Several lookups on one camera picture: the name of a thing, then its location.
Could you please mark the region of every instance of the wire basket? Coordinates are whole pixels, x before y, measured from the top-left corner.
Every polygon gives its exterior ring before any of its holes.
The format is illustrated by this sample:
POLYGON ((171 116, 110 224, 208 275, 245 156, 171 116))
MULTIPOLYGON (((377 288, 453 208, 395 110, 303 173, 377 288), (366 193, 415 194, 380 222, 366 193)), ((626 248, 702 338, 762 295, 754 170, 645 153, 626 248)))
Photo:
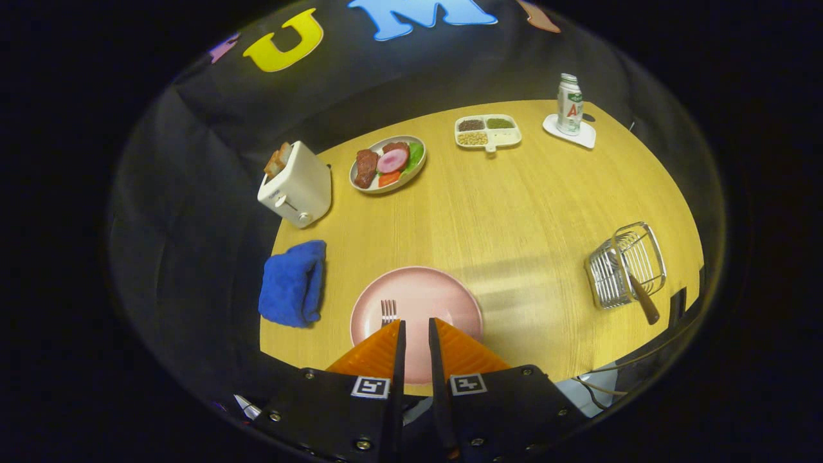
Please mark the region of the wire basket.
POLYGON ((629 274, 637 278, 649 295, 660 291, 666 283, 666 265, 660 246, 646 222, 618 228, 589 256, 587 267, 594 302, 604 309, 637 300, 629 274))

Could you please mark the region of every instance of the bread slice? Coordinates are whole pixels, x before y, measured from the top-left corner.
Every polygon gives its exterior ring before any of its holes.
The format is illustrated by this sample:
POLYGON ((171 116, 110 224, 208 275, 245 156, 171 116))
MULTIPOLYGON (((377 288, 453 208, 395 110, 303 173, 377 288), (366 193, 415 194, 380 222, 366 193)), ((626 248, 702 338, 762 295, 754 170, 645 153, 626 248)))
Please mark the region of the bread slice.
POLYGON ((263 168, 263 171, 266 172, 266 181, 273 179, 275 175, 286 168, 286 163, 289 161, 289 154, 291 154, 291 145, 289 143, 283 143, 280 149, 272 154, 272 157, 269 158, 268 163, 263 168))

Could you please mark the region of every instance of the wire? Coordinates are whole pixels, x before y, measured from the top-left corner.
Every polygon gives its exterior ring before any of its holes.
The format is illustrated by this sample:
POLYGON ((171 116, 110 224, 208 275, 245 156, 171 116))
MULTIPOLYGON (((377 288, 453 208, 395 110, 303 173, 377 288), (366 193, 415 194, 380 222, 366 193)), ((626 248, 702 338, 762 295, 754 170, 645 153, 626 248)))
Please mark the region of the wire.
POLYGON ((580 379, 580 376, 578 376, 578 377, 576 377, 576 378, 571 378, 571 381, 577 381, 578 383, 582 384, 583 386, 588 386, 588 387, 591 387, 592 389, 597 389, 598 391, 605 392, 605 393, 607 393, 607 394, 611 394, 611 395, 626 395, 626 394, 628 394, 628 392, 623 392, 623 391, 610 391, 610 390, 608 390, 608 389, 603 389, 603 388, 602 388, 602 387, 600 387, 600 386, 597 386, 597 385, 594 385, 594 384, 592 384, 592 383, 590 383, 590 382, 586 382, 586 381, 581 380, 581 379, 580 379))
POLYGON ((697 317, 694 320, 690 321, 689 325, 687 325, 684 329, 680 330, 679 333, 672 336, 671 339, 669 339, 668 341, 666 341, 663 344, 660 344, 659 346, 657 346, 656 348, 650 350, 649 352, 641 355, 640 357, 633 358, 633 359, 631 359, 630 361, 628 361, 626 363, 621 363, 620 365, 615 365, 614 367, 598 368, 597 370, 592 370, 589 373, 609 372, 610 370, 616 370, 618 368, 623 368, 627 365, 631 365, 632 363, 639 362, 639 361, 643 360, 644 358, 647 358, 648 356, 655 354, 658 350, 668 346, 672 341, 679 338, 681 336, 681 334, 685 333, 686 331, 689 330, 689 328, 691 328, 691 326, 695 323, 695 321, 697 321, 697 317))
POLYGON ((605 409, 608 408, 605 405, 601 404, 599 400, 597 400, 597 397, 594 396, 594 391, 592 391, 591 387, 588 387, 588 384, 583 384, 583 387, 586 388, 586 391, 588 391, 589 397, 592 398, 592 403, 594 403, 599 409, 605 410, 605 409))

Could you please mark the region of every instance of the white toaster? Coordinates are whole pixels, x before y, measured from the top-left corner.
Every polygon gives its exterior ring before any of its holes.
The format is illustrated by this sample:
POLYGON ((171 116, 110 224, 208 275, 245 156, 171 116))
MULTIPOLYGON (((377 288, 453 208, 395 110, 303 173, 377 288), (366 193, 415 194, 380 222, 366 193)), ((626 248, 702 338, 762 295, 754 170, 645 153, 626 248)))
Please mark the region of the white toaster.
POLYGON ((332 172, 302 142, 288 149, 286 167, 263 181, 258 201, 298 228, 320 219, 332 205, 332 172))

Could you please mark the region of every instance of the wooden handle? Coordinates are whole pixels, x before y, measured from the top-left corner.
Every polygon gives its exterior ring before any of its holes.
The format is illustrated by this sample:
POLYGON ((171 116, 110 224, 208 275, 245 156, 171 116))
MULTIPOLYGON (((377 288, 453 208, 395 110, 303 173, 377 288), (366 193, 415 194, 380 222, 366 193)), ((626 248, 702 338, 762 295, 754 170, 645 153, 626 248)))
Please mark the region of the wooden handle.
POLYGON ((637 281, 637 278, 635 278, 634 275, 629 274, 629 280, 631 280, 631 287, 635 289, 640 306, 643 307, 643 313, 646 314, 646 320, 649 321, 650 325, 654 325, 658 322, 658 320, 660 320, 660 312, 658 312, 658 308, 654 305, 652 298, 649 297, 646 290, 643 289, 640 282, 637 281))

